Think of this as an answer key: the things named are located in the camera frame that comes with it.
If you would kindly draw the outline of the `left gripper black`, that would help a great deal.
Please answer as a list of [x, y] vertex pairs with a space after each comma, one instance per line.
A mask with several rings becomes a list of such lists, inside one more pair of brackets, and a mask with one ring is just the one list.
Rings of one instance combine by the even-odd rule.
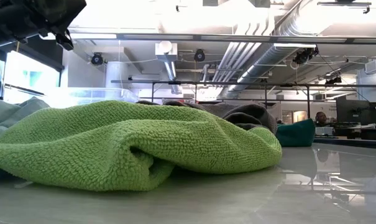
[[65, 50], [73, 50], [68, 26], [86, 7], [85, 0], [39, 0], [35, 2], [37, 11], [44, 18], [44, 27], [40, 29], [40, 37], [55, 38], [58, 45]]

